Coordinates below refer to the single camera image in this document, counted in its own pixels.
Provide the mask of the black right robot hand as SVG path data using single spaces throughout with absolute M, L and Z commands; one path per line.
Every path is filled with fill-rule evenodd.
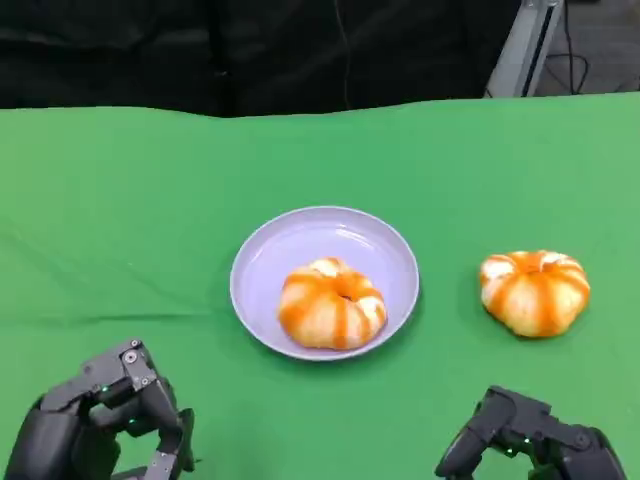
M 472 479 L 485 451 L 526 455 L 530 479 L 624 479 L 608 437 L 598 428 L 566 424 L 551 406 L 499 386 L 487 389 L 435 468 L 443 479 Z

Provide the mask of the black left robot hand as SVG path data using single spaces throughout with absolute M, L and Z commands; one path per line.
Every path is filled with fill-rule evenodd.
M 177 479 L 193 472 L 195 413 L 180 409 L 139 338 L 86 361 L 30 407 L 4 473 L 7 479 Z M 118 472 L 117 437 L 156 432 L 145 466 Z

